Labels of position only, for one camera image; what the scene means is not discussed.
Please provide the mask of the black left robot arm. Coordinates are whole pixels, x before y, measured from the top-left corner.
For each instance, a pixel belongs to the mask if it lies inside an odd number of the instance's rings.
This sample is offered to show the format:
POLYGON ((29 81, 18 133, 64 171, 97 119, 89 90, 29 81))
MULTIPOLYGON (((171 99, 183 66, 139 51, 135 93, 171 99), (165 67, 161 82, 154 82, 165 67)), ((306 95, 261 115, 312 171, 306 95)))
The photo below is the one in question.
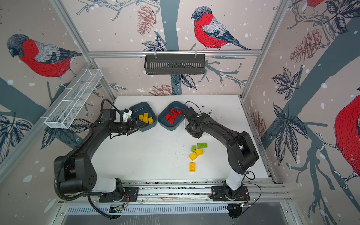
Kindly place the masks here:
POLYGON ((83 196, 114 195, 117 201, 126 196, 118 178, 100 178, 92 164, 96 150, 108 137, 129 136, 146 126, 139 119, 116 121, 121 111, 112 106, 101 108, 99 117, 89 126, 88 135, 65 156, 54 161, 54 191, 64 201, 83 196))

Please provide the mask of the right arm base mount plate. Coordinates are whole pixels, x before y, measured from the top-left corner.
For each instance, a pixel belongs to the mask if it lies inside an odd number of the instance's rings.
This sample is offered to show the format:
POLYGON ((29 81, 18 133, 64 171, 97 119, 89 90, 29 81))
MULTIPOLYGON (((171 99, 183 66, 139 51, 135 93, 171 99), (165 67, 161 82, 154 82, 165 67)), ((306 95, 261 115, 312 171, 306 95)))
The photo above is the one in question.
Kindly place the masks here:
POLYGON ((212 186, 209 198, 213 201, 250 201, 249 192, 246 186, 241 186, 237 190, 231 190, 227 185, 212 186))

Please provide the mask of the yellow long lego bottom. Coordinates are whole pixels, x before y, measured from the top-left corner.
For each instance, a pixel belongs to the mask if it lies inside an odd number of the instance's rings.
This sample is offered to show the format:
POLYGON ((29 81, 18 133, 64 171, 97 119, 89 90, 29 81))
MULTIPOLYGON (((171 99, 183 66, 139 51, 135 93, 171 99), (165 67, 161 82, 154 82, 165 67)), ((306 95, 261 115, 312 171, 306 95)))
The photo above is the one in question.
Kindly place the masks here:
POLYGON ((194 173, 196 171, 196 163, 189 164, 189 171, 194 173))

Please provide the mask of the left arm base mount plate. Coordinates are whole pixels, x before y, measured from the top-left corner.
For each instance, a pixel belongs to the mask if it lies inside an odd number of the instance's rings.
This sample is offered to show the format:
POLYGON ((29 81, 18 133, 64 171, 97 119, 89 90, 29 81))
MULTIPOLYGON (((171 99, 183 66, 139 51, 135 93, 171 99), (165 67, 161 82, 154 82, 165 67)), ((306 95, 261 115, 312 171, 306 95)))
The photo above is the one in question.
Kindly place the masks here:
POLYGON ((111 193, 104 193, 100 196, 100 203, 135 203, 137 201, 139 188, 124 187, 122 190, 115 190, 111 193))

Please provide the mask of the green long lego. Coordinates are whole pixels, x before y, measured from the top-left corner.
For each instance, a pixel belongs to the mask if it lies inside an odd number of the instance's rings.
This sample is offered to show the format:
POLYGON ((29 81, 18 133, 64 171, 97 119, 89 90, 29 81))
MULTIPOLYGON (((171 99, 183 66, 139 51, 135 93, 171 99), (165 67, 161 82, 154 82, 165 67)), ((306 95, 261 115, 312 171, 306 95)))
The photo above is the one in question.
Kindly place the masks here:
POLYGON ((207 148, 207 143, 197 143, 197 148, 198 149, 204 149, 204 148, 207 148))

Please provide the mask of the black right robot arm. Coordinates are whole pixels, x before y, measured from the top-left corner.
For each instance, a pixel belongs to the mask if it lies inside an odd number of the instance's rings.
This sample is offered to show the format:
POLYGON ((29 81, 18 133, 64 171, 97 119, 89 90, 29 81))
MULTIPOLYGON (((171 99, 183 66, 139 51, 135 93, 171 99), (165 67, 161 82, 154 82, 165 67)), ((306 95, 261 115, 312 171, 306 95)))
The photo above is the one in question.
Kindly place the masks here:
POLYGON ((224 185, 224 194, 230 201, 238 199, 241 191, 245 189, 243 180, 248 169, 259 159, 250 134, 245 131, 241 133, 233 131, 219 124, 206 113, 197 114, 193 108, 185 111, 185 117, 188 121, 186 131, 192 137, 199 139, 203 133, 207 133, 226 147, 231 171, 224 185))

